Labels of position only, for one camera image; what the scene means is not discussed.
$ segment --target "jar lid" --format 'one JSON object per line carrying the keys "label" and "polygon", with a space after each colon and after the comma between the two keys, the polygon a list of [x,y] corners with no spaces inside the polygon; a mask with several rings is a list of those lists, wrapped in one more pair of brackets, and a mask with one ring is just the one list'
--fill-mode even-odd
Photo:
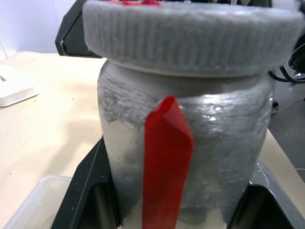
{"label": "jar lid", "polygon": [[303,28],[299,12],[161,2],[83,6],[88,48],[128,68],[196,77],[254,75],[288,61]]}

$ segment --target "white plastic tray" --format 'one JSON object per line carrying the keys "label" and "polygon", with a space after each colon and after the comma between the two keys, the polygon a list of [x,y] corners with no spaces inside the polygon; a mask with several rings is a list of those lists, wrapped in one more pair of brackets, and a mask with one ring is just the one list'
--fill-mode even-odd
{"label": "white plastic tray", "polygon": [[3,229],[50,229],[71,177],[41,179]]}

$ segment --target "beige table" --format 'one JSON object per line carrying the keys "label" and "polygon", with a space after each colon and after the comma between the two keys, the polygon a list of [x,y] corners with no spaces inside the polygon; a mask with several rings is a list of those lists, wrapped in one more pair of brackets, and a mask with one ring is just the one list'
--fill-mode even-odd
{"label": "beige table", "polygon": [[[0,108],[0,228],[47,174],[72,176],[102,135],[96,82],[104,59],[20,52],[8,64],[40,94]],[[260,158],[305,216],[305,184],[270,132]]]}

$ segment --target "jar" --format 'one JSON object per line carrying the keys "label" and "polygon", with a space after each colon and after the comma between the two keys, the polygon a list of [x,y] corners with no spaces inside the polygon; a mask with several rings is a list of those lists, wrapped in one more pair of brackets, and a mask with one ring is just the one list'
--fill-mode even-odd
{"label": "jar", "polygon": [[170,95],[195,142],[176,228],[225,228],[270,121],[274,87],[266,72],[288,59],[301,16],[213,4],[87,1],[83,18],[87,46],[108,58],[98,103],[123,228],[142,228],[144,123]]}

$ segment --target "frosted jar surface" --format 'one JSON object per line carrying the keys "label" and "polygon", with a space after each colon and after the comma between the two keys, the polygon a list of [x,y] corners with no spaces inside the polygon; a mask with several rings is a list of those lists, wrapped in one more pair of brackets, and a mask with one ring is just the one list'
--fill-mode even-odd
{"label": "frosted jar surface", "polygon": [[174,77],[107,61],[98,79],[98,102],[123,228],[142,228],[144,123],[169,95],[177,97],[195,141],[176,228],[221,228],[229,223],[261,150],[273,86],[265,74]]}

